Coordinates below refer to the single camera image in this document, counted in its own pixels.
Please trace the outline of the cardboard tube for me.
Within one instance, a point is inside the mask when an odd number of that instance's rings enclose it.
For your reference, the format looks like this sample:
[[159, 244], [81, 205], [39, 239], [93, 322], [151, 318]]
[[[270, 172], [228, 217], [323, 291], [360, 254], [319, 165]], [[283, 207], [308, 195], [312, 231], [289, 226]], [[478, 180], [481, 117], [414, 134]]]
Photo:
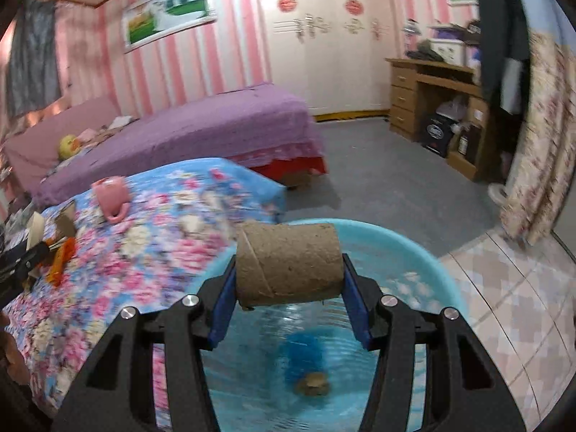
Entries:
[[243, 307], [330, 300], [344, 286], [344, 260], [330, 223], [248, 221], [236, 232], [236, 294]]

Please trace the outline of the orange snack wrapper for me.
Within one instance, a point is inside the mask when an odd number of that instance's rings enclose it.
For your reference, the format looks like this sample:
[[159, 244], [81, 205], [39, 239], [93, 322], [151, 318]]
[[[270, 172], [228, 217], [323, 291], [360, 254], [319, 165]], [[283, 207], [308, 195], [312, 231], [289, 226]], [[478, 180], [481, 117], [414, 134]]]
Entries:
[[58, 287], [62, 283], [66, 264], [75, 256], [76, 239], [74, 237], [60, 238], [50, 246], [50, 252], [50, 270], [46, 279], [50, 285]]

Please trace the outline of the brown crumpled paper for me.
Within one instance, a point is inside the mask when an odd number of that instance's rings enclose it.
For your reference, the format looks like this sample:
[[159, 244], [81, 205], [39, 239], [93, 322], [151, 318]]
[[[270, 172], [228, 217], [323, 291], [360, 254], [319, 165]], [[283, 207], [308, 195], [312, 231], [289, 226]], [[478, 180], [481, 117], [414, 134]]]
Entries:
[[295, 385], [295, 391], [307, 397], [323, 397], [331, 390], [331, 385], [325, 373], [307, 373]]

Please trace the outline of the floral bedspread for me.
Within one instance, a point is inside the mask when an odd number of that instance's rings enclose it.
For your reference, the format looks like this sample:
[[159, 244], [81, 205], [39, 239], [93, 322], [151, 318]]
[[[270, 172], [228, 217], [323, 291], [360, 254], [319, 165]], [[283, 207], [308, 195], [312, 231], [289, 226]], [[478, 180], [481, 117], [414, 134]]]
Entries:
[[123, 307], [170, 306], [199, 286], [239, 223], [275, 222], [285, 210], [282, 185], [222, 158], [162, 166], [127, 185], [129, 213], [116, 224], [93, 192], [73, 198], [75, 253], [59, 285], [41, 278], [7, 306], [33, 401], [47, 414]]

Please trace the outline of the pink mug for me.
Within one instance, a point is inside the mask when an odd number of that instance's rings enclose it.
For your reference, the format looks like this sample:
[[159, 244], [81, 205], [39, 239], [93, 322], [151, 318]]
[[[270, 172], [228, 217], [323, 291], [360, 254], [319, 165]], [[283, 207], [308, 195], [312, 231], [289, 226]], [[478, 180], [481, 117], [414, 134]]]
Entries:
[[131, 194], [124, 176], [110, 176], [91, 185], [103, 217], [110, 224], [120, 223], [128, 216]]

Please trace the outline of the floral curtain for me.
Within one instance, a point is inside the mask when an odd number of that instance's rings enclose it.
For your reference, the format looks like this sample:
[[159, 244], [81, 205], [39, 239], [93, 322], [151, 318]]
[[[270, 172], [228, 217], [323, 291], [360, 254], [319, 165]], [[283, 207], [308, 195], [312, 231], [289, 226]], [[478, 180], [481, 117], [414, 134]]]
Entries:
[[530, 93], [512, 190], [500, 214], [509, 237], [548, 236], [575, 173], [575, 54], [550, 33], [529, 33]]

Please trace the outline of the wooden desk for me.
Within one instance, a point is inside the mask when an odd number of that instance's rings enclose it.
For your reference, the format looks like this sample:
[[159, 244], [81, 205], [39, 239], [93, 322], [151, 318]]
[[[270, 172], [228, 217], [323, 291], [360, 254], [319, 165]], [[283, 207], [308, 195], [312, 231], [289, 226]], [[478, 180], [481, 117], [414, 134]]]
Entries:
[[387, 61], [391, 132], [444, 156], [469, 180], [492, 179], [498, 169], [494, 121], [473, 70], [418, 59]]

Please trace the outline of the yellow duck plush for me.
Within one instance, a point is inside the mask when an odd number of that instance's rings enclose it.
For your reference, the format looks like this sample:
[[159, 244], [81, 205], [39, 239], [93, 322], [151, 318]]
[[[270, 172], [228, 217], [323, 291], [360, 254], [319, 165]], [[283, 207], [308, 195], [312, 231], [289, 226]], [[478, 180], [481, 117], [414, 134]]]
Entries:
[[75, 156], [81, 149], [82, 143], [77, 136], [66, 135], [59, 141], [59, 160], [68, 160]]

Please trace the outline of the purple bed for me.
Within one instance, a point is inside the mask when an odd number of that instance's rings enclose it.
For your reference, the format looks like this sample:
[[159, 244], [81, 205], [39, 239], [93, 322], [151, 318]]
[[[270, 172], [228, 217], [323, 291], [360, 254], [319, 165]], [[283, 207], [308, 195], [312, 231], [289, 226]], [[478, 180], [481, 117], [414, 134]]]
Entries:
[[272, 84], [209, 96], [143, 117], [41, 181], [49, 207], [108, 176], [132, 176], [188, 159], [221, 157], [272, 180], [324, 175], [323, 143], [305, 101]]

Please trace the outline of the grey hanging cloth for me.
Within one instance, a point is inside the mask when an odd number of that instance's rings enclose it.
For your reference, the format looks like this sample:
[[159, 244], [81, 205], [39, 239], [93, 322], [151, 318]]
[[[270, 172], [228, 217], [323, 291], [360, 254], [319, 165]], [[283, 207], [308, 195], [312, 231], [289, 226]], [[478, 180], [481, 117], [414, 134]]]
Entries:
[[26, 0], [17, 12], [6, 73], [10, 119], [43, 110], [62, 97], [56, 23], [54, 1]]

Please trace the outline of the white wardrobe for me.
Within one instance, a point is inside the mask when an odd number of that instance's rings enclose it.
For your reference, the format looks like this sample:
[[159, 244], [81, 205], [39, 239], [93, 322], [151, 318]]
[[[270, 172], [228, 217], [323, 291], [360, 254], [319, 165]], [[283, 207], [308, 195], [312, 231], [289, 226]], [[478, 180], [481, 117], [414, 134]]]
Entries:
[[273, 83], [310, 114], [382, 113], [391, 107], [397, 54], [392, 0], [259, 0]]

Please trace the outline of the wedding picture frame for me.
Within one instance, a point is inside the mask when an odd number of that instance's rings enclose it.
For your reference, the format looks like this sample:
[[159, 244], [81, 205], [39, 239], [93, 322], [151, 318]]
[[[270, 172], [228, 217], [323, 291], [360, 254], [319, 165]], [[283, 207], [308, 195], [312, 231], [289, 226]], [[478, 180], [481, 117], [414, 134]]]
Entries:
[[214, 0], [140, 0], [122, 13], [124, 51], [216, 19]]

